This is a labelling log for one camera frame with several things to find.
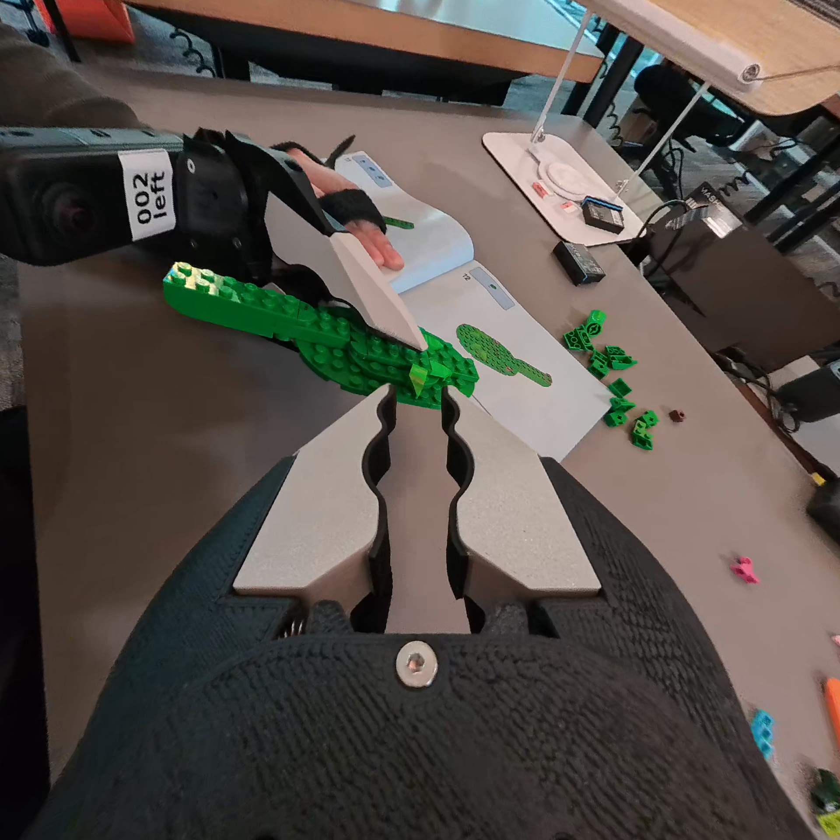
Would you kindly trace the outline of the grey desk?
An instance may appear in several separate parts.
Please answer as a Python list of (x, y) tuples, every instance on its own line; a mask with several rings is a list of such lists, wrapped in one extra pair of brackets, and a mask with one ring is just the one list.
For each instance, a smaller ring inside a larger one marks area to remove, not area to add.
[[(838, 547), (806, 515), (812, 479), (619, 248), (573, 287), (556, 237), (482, 148), (504, 110), (84, 66), (173, 133), (233, 130), (326, 154), (349, 134), (403, 190), (456, 218), (478, 261), (546, 330), (592, 309), (660, 417), (654, 449), (602, 422), (562, 465), (650, 549), (706, 628), (742, 704), (775, 722), (777, 769), (807, 815), (806, 767), (838, 773), (823, 681), (838, 677)], [(171, 259), (137, 248), (19, 270), (49, 757), (58, 774), (154, 593), (281, 458), (357, 402), (289, 351), (180, 317)], [(684, 423), (668, 412), (686, 413)], [(760, 584), (730, 564), (752, 560)]]

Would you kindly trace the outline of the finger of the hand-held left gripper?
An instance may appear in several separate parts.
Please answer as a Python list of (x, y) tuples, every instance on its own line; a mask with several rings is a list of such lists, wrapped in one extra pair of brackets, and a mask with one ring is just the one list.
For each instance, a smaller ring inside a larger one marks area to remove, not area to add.
[(332, 298), (352, 306), (373, 330), (417, 351), (427, 350), (414, 316), (356, 237), (320, 233), (272, 193), (265, 223), (277, 257), (312, 270)]

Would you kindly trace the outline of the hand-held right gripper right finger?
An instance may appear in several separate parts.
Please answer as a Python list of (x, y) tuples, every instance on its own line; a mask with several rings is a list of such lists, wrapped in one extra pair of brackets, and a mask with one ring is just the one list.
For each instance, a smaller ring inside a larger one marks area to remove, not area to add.
[(602, 584), (536, 451), (452, 386), (441, 401), (448, 507), (446, 568), (469, 631), (501, 607), (588, 599)]

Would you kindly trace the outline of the black box blue edge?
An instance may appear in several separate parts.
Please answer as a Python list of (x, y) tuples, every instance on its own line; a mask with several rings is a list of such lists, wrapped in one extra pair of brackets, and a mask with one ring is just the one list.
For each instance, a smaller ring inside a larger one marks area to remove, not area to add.
[(596, 284), (606, 277), (604, 269), (592, 256), (590, 250), (562, 239), (553, 248), (553, 256), (570, 282), (576, 286)]

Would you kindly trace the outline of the dark brown box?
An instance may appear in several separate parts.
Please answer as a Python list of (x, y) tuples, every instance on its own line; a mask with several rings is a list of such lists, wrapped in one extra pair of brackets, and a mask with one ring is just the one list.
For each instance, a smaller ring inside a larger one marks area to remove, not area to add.
[(838, 306), (714, 187), (701, 183), (686, 203), (710, 213), (671, 228), (686, 212), (671, 207), (651, 227), (649, 256), (654, 277), (668, 280), (666, 302), (706, 350), (736, 348), (777, 371), (838, 341)]

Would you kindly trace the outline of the pile of colourful bricks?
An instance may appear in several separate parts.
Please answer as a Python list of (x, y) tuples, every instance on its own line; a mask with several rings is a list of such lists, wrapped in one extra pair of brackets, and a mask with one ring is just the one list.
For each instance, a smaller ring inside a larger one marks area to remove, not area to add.
[[(765, 761), (774, 769), (779, 764), (774, 743), (774, 719), (763, 709), (752, 713), (752, 739)], [(824, 768), (805, 768), (804, 783), (812, 821), (828, 838), (839, 838), (839, 781)]]

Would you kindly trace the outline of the orange object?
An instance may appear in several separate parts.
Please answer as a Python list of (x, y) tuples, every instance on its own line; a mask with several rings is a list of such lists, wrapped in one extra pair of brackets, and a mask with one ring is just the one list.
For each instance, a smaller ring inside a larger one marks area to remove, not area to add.
[(112, 44), (135, 42), (128, 8), (120, 1), (57, 1), (70, 36)]

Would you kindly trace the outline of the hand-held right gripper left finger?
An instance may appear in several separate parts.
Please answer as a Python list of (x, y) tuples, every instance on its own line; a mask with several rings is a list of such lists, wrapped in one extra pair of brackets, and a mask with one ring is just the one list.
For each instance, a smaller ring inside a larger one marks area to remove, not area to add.
[(385, 501), (396, 389), (383, 385), (301, 447), (233, 582), (306, 610), (336, 602), (359, 632), (382, 634), (393, 577)]

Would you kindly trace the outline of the cluster of small green bricks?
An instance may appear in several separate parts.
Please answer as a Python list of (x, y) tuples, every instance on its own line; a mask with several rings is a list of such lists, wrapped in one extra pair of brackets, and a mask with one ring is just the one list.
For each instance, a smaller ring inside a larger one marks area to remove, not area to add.
[(607, 408), (602, 422), (609, 428), (621, 428), (630, 444), (644, 452), (655, 446), (654, 430), (659, 417), (653, 409), (634, 414), (637, 405), (631, 398), (632, 387), (622, 374), (634, 368), (637, 359), (617, 344), (599, 344), (606, 323), (606, 313), (591, 310), (573, 329), (562, 334), (565, 348), (584, 356), (585, 369), (607, 390)]

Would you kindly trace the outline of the white instruction booklet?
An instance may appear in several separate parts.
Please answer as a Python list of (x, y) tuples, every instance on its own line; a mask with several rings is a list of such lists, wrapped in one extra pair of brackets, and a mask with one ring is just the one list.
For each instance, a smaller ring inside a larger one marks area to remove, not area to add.
[(611, 409), (612, 394), (475, 258), (467, 230), (405, 192), (365, 152), (335, 170), (390, 223), (404, 262), (386, 276), (418, 325), (473, 361), (473, 399), (541, 455), (561, 461)]

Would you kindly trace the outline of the person's left forearm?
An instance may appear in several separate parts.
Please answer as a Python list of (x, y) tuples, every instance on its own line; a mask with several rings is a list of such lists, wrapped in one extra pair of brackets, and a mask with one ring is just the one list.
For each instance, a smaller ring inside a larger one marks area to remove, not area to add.
[(1, 24), (1, 125), (141, 130), (125, 102), (89, 84), (48, 49)]

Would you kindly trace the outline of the person's left hand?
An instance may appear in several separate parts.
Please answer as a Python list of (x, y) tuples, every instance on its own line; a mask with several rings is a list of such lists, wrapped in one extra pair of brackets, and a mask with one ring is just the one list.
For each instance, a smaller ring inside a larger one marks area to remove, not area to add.
[[(290, 157), (296, 160), (306, 173), (313, 191), (318, 198), (327, 194), (356, 189), (356, 185), (328, 166), (315, 161), (300, 149), (289, 149)], [(354, 219), (342, 225), (356, 237), (364, 250), (371, 256), (378, 267), (389, 270), (401, 270), (404, 262), (385, 234), (371, 221)]]

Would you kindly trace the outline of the large tan wooden board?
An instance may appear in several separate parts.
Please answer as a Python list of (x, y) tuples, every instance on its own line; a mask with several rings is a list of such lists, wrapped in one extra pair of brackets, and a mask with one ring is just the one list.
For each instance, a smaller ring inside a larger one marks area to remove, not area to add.
[(838, 1), (590, 1), (587, 11), (759, 114), (838, 94)]

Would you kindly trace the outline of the green brick leaf build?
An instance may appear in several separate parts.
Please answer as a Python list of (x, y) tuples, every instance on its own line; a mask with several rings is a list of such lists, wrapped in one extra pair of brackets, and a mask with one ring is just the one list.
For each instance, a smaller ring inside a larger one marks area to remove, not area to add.
[(349, 307), (313, 307), (184, 262), (169, 269), (163, 292), (188, 318), (291, 345), (317, 376), (356, 395), (389, 384), (399, 403), (438, 409), (446, 386), (469, 397), (479, 381), (474, 362), (451, 343), (422, 330), (427, 348), (408, 348), (375, 334)]

